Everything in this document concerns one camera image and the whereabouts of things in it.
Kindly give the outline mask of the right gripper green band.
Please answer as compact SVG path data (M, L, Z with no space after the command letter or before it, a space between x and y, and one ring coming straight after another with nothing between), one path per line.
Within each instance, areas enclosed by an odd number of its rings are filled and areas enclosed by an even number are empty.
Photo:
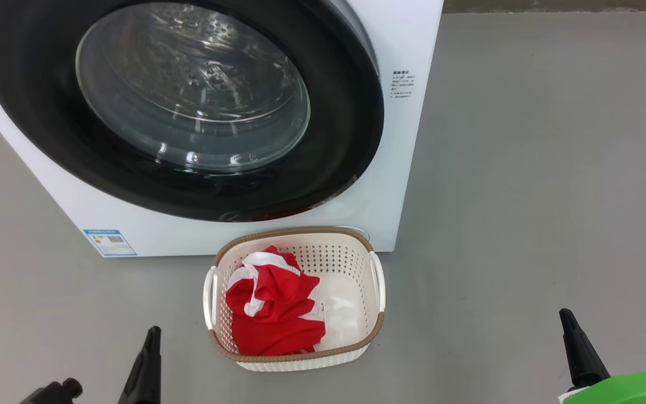
M646 373L610 378L572 310L559 310L559 317L574 389L562 394L563 403L646 403Z

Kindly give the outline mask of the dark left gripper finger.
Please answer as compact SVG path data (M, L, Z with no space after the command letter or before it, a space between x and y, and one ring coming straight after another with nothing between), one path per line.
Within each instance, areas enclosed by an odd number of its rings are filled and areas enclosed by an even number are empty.
M119 403L161 402L161 336L160 327L149 328L119 397Z

